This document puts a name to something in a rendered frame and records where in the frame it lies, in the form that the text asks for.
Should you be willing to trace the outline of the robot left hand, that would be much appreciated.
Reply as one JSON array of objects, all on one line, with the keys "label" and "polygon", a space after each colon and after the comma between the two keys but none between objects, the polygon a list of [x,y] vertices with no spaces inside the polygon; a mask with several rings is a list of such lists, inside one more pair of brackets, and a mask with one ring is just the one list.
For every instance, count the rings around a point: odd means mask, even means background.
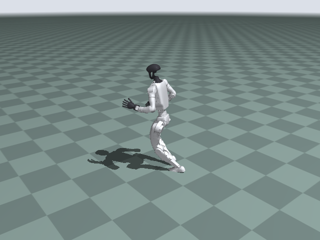
[{"label": "robot left hand", "polygon": [[[128,109],[133,109],[133,110],[135,110],[135,107],[136,106],[138,106],[138,107],[140,107],[139,105],[137,105],[137,104],[134,104],[132,101],[131,101],[131,99],[130,98],[128,98],[129,99],[129,101],[127,101],[127,100],[125,100],[126,102],[124,102],[123,101],[123,105],[125,105],[125,106],[123,106],[124,108],[128,108]],[[128,103],[127,103],[128,102]],[[124,104],[125,103],[125,104]],[[137,110],[135,110],[135,111],[137,111]]]}]

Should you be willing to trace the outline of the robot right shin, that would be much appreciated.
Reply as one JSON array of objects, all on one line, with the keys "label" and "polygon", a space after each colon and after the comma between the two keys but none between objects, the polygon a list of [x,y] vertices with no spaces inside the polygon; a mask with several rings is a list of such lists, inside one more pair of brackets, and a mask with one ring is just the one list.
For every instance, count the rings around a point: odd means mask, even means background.
[{"label": "robot right shin", "polygon": [[[159,145],[162,145],[163,147],[164,147],[164,150],[167,150],[168,151],[168,149],[166,148],[166,145],[165,145],[165,143],[163,142],[163,140],[160,138],[159,139],[159,142],[158,142],[158,144]],[[168,151],[169,152],[169,151]],[[169,154],[171,155],[171,153],[169,152]],[[172,156],[172,155],[171,155]]]}]

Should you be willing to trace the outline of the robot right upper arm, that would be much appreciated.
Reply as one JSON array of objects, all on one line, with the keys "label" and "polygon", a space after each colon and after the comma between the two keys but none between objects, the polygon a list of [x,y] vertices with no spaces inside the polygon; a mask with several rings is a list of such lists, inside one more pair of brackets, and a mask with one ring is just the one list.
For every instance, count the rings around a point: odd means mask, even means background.
[{"label": "robot right upper arm", "polygon": [[163,79],[166,83],[167,91],[169,92],[170,98],[175,98],[176,97],[176,92],[175,90],[169,85],[168,81],[166,79]]}]

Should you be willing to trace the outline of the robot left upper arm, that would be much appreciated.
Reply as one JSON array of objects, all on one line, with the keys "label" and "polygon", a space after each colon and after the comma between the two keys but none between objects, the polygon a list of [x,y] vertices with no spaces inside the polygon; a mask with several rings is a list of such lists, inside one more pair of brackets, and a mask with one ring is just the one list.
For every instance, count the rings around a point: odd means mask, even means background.
[{"label": "robot left upper arm", "polygon": [[156,98],[155,98],[155,94],[157,93],[157,89],[155,85],[150,86],[147,89],[147,93],[148,93],[148,101],[149,101],[149,106],[151,106],[152,110],[149,113],[154,113],[156,111]]}]

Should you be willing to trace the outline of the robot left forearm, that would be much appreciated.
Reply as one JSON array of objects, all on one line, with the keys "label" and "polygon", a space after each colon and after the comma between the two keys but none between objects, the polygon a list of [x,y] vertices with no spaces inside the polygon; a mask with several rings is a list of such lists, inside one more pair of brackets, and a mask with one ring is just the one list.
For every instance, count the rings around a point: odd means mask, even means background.
[{"label": "robot left forearm", "polygon": [[145,106],[145,107],[135,106],[135,110],[137,110],[140,113],[147,114],[152,111],[152,107],[151,106]]}]

